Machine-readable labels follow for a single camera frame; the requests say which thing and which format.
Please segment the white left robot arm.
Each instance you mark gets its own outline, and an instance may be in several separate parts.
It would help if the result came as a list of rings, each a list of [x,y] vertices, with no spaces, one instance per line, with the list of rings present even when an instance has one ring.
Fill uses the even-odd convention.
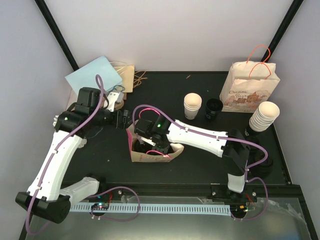
[[[70,161],[76,150],[86,144],[91,127],[113,125],[125,129],[132,123],[128,110],[100,107],[104,99],[99,89],[83,87],[73,103],[74,109],[57,116],[52,143],[37,177],[26,192],[19,192],[15,198],[29,215],[59,224],[77,203],[90,196],[101,200],[107,195],[106,179],[93,174],[61,188]]]

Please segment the small stack paper cups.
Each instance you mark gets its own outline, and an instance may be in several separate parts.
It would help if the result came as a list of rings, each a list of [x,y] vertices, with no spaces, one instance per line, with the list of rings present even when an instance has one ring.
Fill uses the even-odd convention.
[[[188,93],[184,97],[184,115],[188,120],[193,120],[202,105],[202,98],[197,93]]]

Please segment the black coffee cup lid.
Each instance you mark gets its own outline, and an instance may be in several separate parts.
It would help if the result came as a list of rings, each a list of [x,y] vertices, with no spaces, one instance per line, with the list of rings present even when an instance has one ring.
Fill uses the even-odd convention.
[[[132,150],[134,152],[144,153],[144,154],[151,149],[152,149],[152,146],[150,144],[145,142],[141,143],[139,140],[136,140],[132,146]]]

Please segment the black lid stack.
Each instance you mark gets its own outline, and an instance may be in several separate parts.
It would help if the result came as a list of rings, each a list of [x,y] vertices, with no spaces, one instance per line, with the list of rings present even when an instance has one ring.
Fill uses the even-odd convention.
[[[217,98],[210,98],[205,104],[205,119],[213,121],[223,109],[223,103]]]

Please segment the cream paper bag pink sides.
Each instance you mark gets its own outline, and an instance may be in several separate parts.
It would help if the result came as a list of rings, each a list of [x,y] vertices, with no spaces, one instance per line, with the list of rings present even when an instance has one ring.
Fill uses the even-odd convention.
[[[156,121],[143,119],[142,113],[153,111]],[[133,110],[132,124],[126,129],[131,161],[133,163],[168,163],[185,149],[180,143],[168,140],[171,119],[160,109],[142,104]]]

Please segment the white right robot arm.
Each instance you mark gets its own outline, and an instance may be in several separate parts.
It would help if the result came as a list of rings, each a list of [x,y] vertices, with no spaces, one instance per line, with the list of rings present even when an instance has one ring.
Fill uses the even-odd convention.
[[[246,195],[245,168],[250,148],[243,142],[245,139],[238,130],[213,131],[177,119],[171,122],[164,116],[159,116],[156,121],[140,118],[134,123],[133,129],[142,141],[160,149],[170,144],[182,144],[222,158],[228,178],[228,198],[238,202]]]

